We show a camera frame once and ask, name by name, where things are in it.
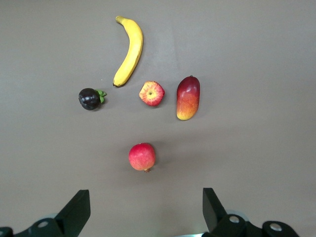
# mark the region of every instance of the apple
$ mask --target apple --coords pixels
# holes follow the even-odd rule
[[[158,82],[148,80],[144,83],[141,91],[139,92],[139,97],[145,104],[149,106],[157,106],[160,104],[164,96],[164,89]]]

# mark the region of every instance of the red and yellow mango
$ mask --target red and yellow mango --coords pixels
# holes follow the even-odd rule
[[[198,111],[200,86],[197,78],[184,78],[177,89],[177,117],[188,120]]]

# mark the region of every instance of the red pomegranate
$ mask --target red pomegranate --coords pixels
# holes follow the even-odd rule
[[[140,143],[130,149],[128,159],[134,169],[148,173],[155,164],[156,155],[149,143]]]

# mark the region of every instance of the banana stem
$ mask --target banana stem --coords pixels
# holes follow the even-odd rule
[[[124,19],[125,19],[125,18],[122,17],[122,16],[117,16],[117,17],[115,18],[115,20],[116,20],[118,23],[120,23],[120,24],[122,24],[122,21],[123,21]]]

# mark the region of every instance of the black plastic part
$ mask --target black plastic part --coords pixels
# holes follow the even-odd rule
[[[227,215],[224,207],[212,188],[203,189],[203,216],[209,231],[212,231],[224,216]]]
[[[202,237],[299,237],[283,222],[267,221],[260,229],[238,215],[228,215],[212,188],[203,189],[203,215],[209,232]]]
[[[15,235],[12,228],[2,227],[0,237],[77,237],[89,217],[89,190],[79,190],[55,218],[36,221]]]

